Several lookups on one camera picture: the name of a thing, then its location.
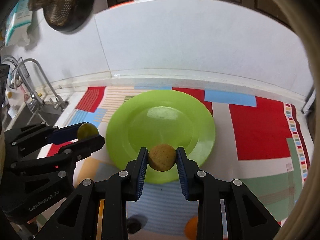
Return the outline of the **black frying pan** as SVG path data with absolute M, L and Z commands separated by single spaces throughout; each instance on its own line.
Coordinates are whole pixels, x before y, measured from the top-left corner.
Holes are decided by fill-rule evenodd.
M 62 33 L 70 33 L 80 28 L 89 18 L 93 10 L 94 0 L 75 0 L 74 8 L 69 14 L 67 23 L 60 28 L 53 28 Z

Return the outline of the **small orange fruit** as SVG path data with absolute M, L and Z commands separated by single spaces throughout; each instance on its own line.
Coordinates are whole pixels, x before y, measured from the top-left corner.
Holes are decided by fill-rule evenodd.
M 192 217 L 188 220 L 184 227 L 184 234 L 189 240 L 196 240 L 197 239 L 197 223 L 198 217 Z

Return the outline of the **green plastic plate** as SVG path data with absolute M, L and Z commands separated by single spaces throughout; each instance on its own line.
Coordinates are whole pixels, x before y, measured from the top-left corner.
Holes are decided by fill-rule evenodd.
M 202 166 L 215 142 L 213 108 L 178 90 L 142 92 L 123 103 L 111 116 L 105 135 L 106 149 L 114 165 L 123 170 L 160 144 L 183 147 L 188 159 Z

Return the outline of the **colourful patchwork tablecloth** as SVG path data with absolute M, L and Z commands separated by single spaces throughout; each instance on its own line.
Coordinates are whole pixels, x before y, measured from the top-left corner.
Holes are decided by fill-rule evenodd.
M 178 90 L 213 108 L 215 143 L 201 166 L 216 179 L 242 180 L 282 226 L 297 202 L 312 158 L 313 142 L 305 118 L 290 103 L 247 94 L 178 87 L 88 87 L 67 98 L 68 108 L 52 125 L 90 122 L 105 136 L 112 114 L 148 90 Z M 74 185 L 100 181 L 116 171 L 104 146 L 77 163 Z M 127 215 L 148 218 L 129 239 L 187 239 L 184 227 L 197 216 L 197 202 L 184 200 L 180 183 L 145 183 L 138 202 L 127 202 Z

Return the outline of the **small green-yellow fruit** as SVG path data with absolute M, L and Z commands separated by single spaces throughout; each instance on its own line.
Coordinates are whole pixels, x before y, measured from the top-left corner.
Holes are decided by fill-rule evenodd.
M 86 122 L 78 128 L 76 137 L 78 140 L 85 140 L 98 134 L 98 129 L 93 124 Z

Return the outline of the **chrome kitchen faucet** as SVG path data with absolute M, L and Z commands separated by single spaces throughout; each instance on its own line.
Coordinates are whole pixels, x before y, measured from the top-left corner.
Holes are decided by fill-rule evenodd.
M 43 110 L 45 105 L 50 105 L 53 107 L 53 111 L 64 111 L 68 106 L 68 101 L 63 100 L 63 98 L 57 94 L 51 83 L 49 82 L 48 78 L 46 77 L 41 65 L 35 59 L 28 58 L 23 60 L 20 58 L 19 60 L 14 58 L 11 55 L 5 55 L 1 59 L 1 63 L 11 63 L 14 66 L 14 69 L 11 71 L 9 75 L 10 85 L 9 87 L 17 90 L 18 87 L 24 85 L 27 89 L 27 94 L 29 95 L 29 99 L 25 100 L 25 104 L 29 108 L 32 113 L 37 113 L 40 110 Z M 46 85 L 53 93 L 55 101 L 50 98 L 49 101 L 44 101 L 42 96 L 36 91 L 34 84 L 31 80 L 30 74 L 27 70 L 26 63 L 32 63 L 34 66 L 38 68 L 38 71 L 42 75 L 43 79 L 46 82 Z

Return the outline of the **dark plum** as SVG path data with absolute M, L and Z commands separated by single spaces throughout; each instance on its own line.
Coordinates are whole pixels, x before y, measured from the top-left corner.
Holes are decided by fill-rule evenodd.
M 141 229 L 143 229 L 148 222 L 148 218 L 141 214 L 136 214 L 130 216 L 126 220 L 127 224 L 127 233 L 128 234 L 135 234 Z

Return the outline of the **small yellow-brown fruit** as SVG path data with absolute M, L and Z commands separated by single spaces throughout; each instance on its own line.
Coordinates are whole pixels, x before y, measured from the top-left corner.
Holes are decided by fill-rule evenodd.
M 176 150 L 168 144 L 157 145 L 149 151 L 148 163 L 156 171 L 168 171 L 176 163 Z

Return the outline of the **brass mesh strainer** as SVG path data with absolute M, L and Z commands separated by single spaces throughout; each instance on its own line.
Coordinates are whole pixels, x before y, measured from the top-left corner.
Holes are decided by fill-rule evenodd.
M 53 28 L 63 27 L 74 8 L 75 0 L 29 0 L 28 9 L 37 11 L 43 9 L 44 18 Z

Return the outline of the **teal white paper package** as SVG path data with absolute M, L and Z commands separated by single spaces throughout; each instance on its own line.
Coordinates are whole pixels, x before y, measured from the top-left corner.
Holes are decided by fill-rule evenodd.
M 29 0 L 19 0 L 5 24 L 5 46 L 25 47 L 29 45 L 28 28 L 33 12 L 28 8 Z

